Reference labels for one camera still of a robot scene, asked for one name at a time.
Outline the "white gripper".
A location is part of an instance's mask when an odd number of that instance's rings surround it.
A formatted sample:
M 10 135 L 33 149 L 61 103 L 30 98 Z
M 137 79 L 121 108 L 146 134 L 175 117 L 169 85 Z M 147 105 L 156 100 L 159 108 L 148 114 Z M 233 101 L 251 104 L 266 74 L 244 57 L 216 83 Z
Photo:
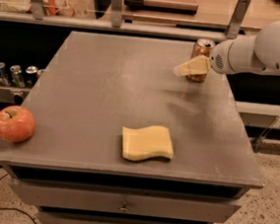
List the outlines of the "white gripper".
M 176 66 L 174 68 L 174 74 L 176 76 L 188 76 L 188 75 L 205 75 L 208 73 L 209 69 L 216 71 L 220 74 L 231 74 L 233 69 L 229 63 L 230 49 L 232 48 L 234 41 L 232 39 L 225 40 L 217 45 L 211 50 L 210 58 L 205 55 L 199 55 L 189 59 L 185 63 Z

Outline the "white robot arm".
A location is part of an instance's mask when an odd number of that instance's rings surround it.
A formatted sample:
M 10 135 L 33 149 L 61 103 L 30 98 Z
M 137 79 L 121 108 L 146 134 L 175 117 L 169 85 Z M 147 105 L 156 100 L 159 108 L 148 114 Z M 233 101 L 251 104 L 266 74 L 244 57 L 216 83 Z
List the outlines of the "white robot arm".
M 214 46 L 209 56 L 193 57 L 174 68 L 176 76 L 254 73 L 280 76 L 280 21 L 251 37 L 237 37 Z

